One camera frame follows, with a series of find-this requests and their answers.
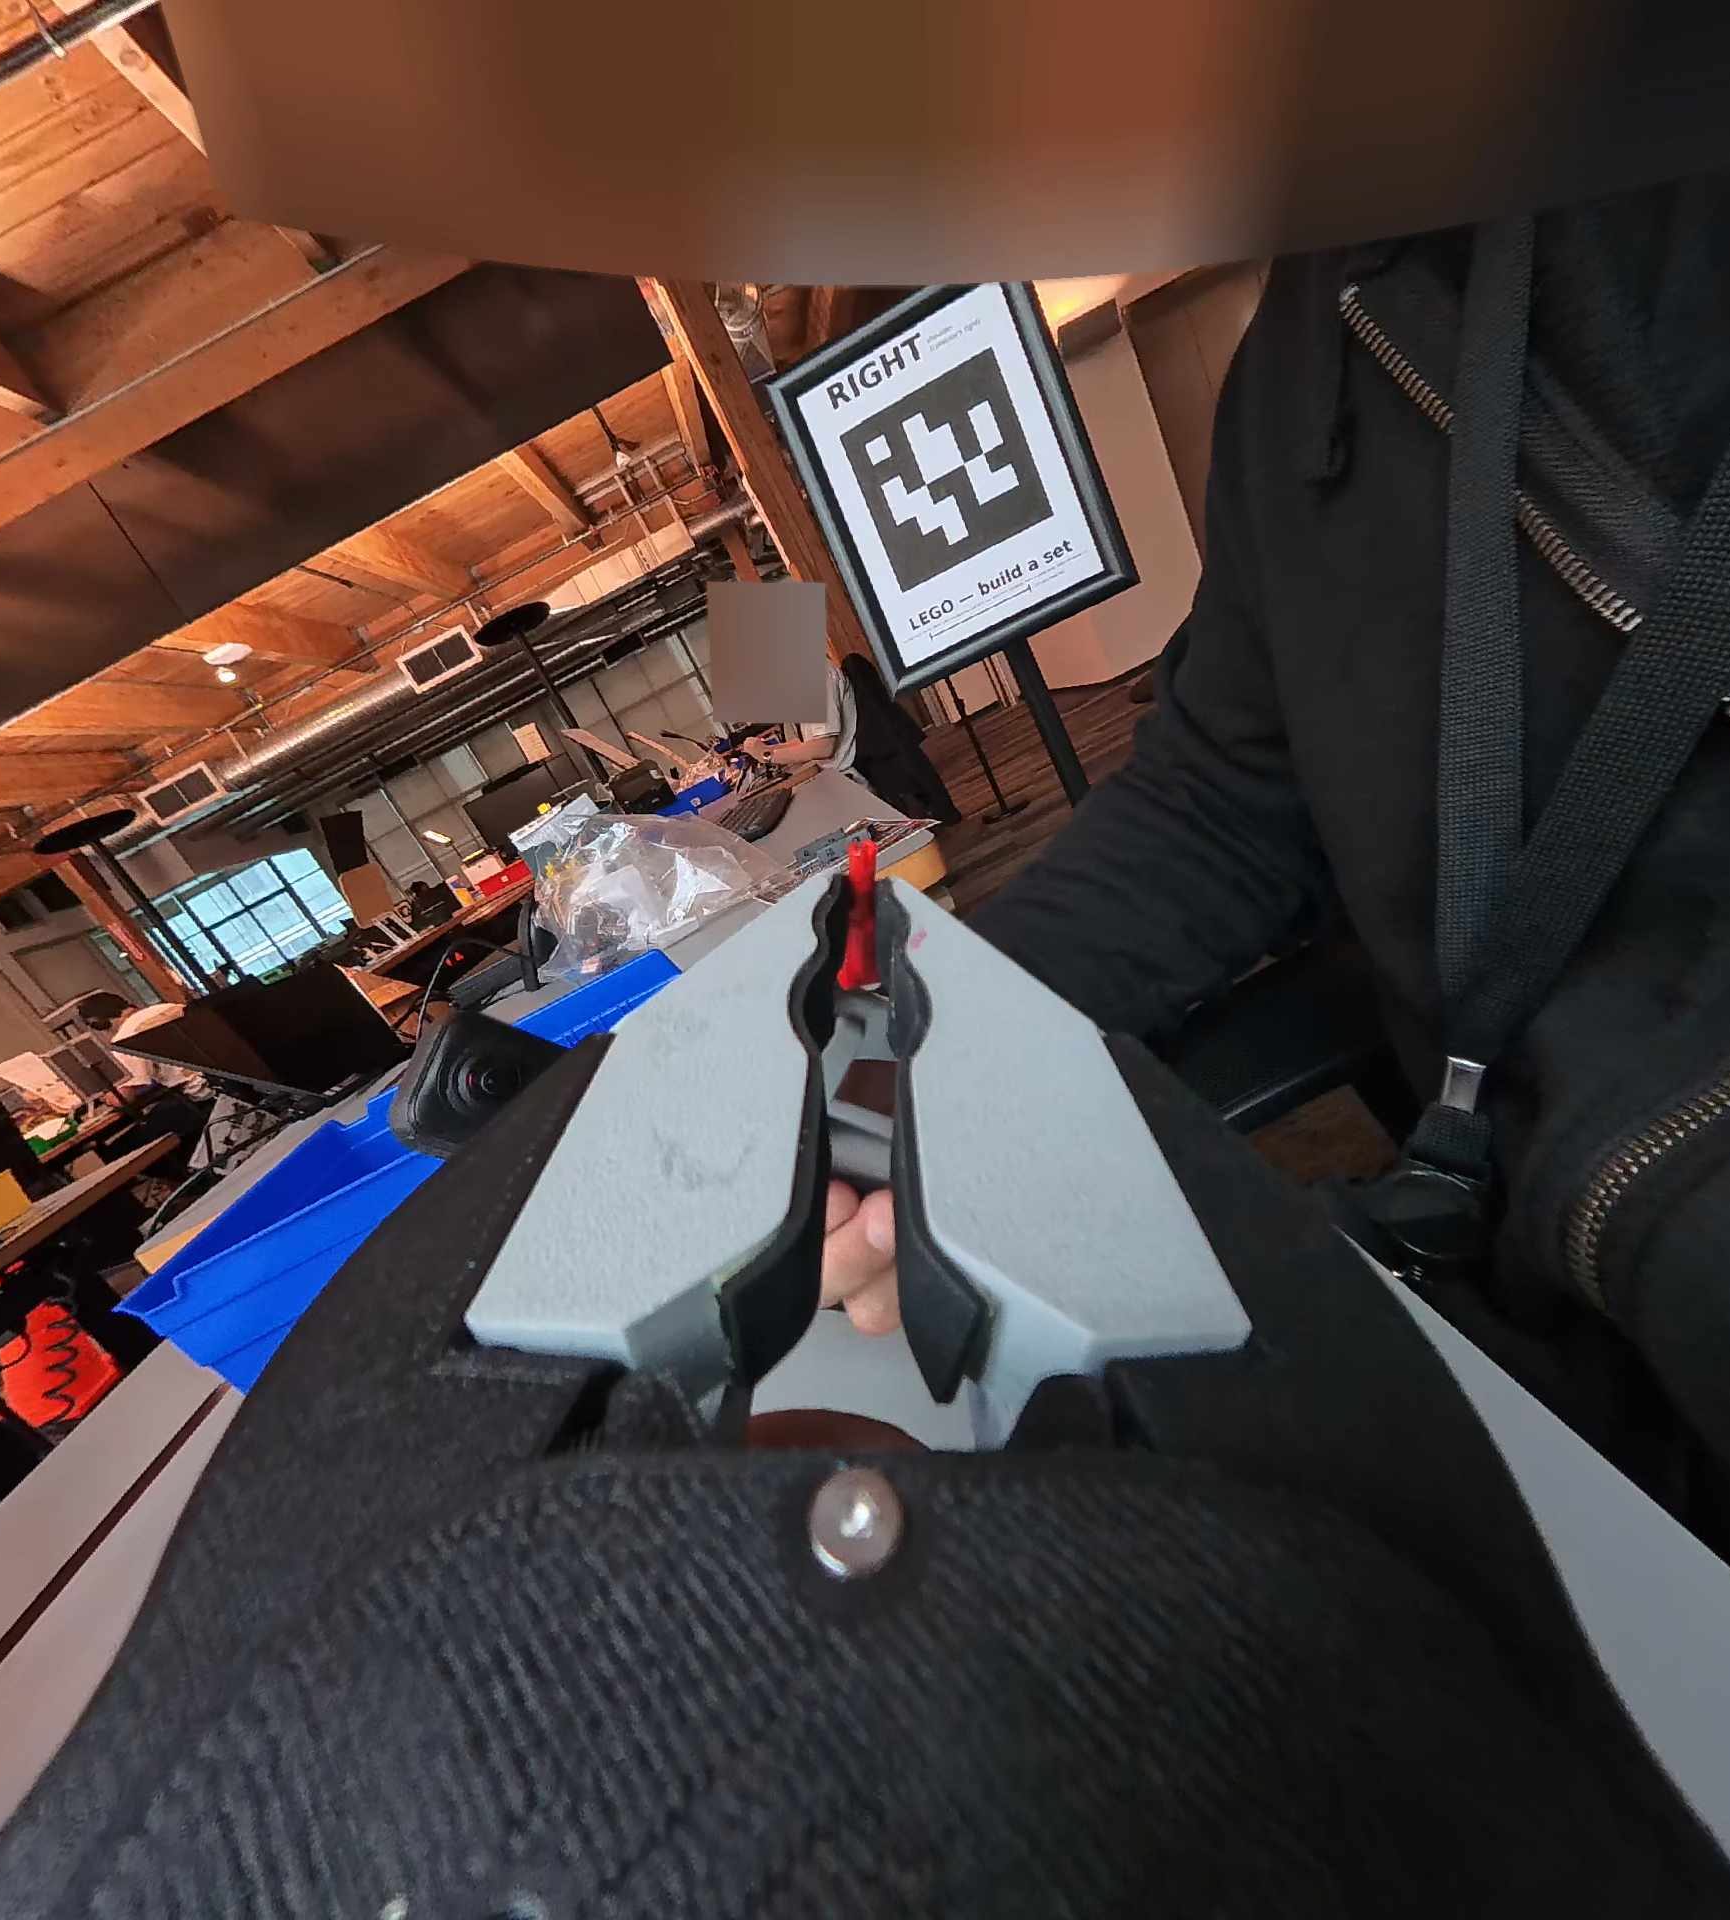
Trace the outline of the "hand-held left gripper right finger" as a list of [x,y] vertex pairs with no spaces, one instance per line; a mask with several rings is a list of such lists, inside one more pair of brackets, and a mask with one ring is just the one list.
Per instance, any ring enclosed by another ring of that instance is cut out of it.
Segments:
[[1251,1317],[1106,1036],[904,879],[873,919],[899,1326],[969,1447],[1001,1447],[1048,1379],[1244,1350]]

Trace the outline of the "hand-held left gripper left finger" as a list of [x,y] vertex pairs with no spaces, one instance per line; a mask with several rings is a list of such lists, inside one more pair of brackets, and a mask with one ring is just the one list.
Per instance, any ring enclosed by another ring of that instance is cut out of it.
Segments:
[[487,1351],[672,1381],[728,1423],[830,1398],[820,1317],[830,1094],[852,1063],[842,876],[796,883],[599,1049],[466,1309]]

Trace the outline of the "long red lego pin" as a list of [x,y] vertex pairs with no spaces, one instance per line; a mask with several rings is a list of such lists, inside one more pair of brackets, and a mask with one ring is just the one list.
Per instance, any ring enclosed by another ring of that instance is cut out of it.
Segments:
[[845,843],[843,939],[837,955],[839,994],[875,994],[877,967],[877,842],[854,836]]

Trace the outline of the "person's right hand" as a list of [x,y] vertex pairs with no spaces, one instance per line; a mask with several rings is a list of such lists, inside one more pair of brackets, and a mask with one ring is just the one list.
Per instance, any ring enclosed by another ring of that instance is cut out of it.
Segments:
[[894,1195],[839,1178],[825,1188],[817,1305],[842,1311],[863,1335],[899,1332]]

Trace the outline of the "black monitor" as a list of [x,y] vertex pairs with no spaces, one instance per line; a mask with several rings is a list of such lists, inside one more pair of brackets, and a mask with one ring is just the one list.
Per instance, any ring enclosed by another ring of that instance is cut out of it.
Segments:
[[371,1083],[414,1051],[346,970],[318,964],[212,992],[172,1019],[111,1036],[109,1049],[231,1091],[312,1098]]

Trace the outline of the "blue plastic bin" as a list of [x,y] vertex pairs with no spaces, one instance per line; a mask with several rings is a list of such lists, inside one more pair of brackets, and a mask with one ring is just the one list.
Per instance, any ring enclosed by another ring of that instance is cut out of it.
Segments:
[[394,1135],[395,1091],[312,1128],[118,1307],[250,1389],[353,1250],[440,1167]]

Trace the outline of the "clear plastic parts bag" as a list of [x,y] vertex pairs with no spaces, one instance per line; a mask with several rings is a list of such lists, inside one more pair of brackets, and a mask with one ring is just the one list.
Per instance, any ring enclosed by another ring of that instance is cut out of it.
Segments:
[[519,857],[549,939],[542,975],[573,985],[672,947],[788,877],[780,857],[690,813],[563,807],[538,822]]

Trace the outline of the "black floor lamp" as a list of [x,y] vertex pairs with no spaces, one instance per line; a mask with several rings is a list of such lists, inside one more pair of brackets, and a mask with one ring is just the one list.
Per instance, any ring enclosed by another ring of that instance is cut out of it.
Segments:
[[475,631],[475,643],[484,652],[516,648],[521,654],[540,686],[552,740],[582,763],[594,802],[609,807],[613,802],[609,763],[595,747],[572,740],[578,720],[562,690],[562,670],[576,662],[590,662],[609,643],[612,636],[604,625],[602,619],[594,622],[585,615],[563,615],[554,624],[548,602],[534,599],[487,617]]
[[128,807],[81,812],[37,834],[31,852],[155,1000],[183,1006],[212,994],[218,977],[114,849],[135,820]]

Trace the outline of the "person's black jacket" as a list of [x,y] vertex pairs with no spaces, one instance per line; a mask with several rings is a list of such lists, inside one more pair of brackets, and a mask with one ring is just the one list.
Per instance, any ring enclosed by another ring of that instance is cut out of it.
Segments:
[[1379,1260],[1730,1560],[1730,165],[1274,258],[1204,533],[974,928],[1151,1043],[1347,932]]

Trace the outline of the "framed sign on stand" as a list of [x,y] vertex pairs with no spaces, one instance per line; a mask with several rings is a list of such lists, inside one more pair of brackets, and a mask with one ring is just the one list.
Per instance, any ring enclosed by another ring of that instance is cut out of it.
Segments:
[[887,694],[1004,658],[1080,804],[1032,640],[1139,575],[1034,285],[917,288],[762,392]]

